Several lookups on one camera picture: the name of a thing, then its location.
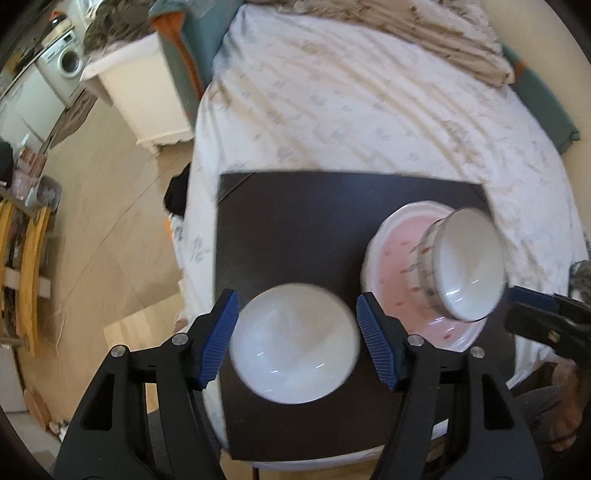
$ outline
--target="washing machine door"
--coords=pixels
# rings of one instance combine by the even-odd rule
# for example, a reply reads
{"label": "washing machine door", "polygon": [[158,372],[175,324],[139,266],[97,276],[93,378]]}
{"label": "washing machine door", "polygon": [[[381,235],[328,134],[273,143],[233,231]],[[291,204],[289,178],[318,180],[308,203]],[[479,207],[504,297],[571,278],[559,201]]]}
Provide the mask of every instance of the washing machine door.
{"label": "washing machine door", "polygon": [[75,46],[64,48],[57,59],[57,69],[66,79],[81,74],[83,66],[82,57]]}

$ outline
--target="floor mat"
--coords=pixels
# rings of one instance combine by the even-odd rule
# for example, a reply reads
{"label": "floor mat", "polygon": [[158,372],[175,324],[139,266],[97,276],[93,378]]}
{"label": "floor mat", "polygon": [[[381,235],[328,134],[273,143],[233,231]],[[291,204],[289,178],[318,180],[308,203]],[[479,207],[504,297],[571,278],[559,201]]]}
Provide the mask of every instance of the floor mat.
{"label": "floor mat", "polygon": [[82,126],[95,102],[96,97],[92,93],[84,91],[80,94],[74,105],[63,112],[56,122],[56,132],[51,135],[50,148],[55,147]]}

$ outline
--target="bed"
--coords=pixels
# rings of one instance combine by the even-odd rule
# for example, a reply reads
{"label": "bed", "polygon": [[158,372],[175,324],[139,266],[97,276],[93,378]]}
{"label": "bed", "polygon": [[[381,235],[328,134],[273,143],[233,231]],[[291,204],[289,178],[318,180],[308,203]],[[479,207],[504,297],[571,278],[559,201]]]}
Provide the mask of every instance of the bed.
{"label": "bed", "polygon": [[[219,176],[253,170],[481,183],[506,240],[511,284],[566,294],[569,266],[587,258],[561,157],[512,89],[492,88],[417,45],[363,26],[255,5],[238,10],[196,121],[180,244],[189,318],[214,301]],[[522,338],[515,347],[510,387],[551,354]],[[204,401],[227,443],[217,382]]]}

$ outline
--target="pink dotted plate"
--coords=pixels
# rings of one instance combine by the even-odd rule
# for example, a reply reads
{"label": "pink dotted plate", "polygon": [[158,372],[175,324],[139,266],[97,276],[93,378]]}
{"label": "pink dotted plate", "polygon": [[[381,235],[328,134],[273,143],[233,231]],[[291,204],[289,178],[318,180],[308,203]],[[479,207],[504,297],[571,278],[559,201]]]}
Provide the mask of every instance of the pink dotted plate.
{"label": "pink dotted plate", "polygon": [[452,212],[441,203],[415,202],[386,218],[365,253],[361,285],[375,295],[386,315],[402,322],[409,334],[418,333],[437,348],[463,352],[476,340],[486,319],[468,323],[442,317],[417,302],[406,280],[413,247],[432,223]]}

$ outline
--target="patterned bowl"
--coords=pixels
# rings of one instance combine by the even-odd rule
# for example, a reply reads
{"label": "patterned bowl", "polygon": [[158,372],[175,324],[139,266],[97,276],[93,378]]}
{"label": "patterned bowl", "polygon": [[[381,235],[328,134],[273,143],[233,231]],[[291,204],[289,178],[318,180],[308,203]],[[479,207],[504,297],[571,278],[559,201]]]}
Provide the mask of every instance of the patterned bowl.
{"label": "patterned bowl", "polygon": [[456,210],[434,222],[409,262],[406,280],[414,300],[449,318],[482,320],[505,290],[501,238],[478,209]]}

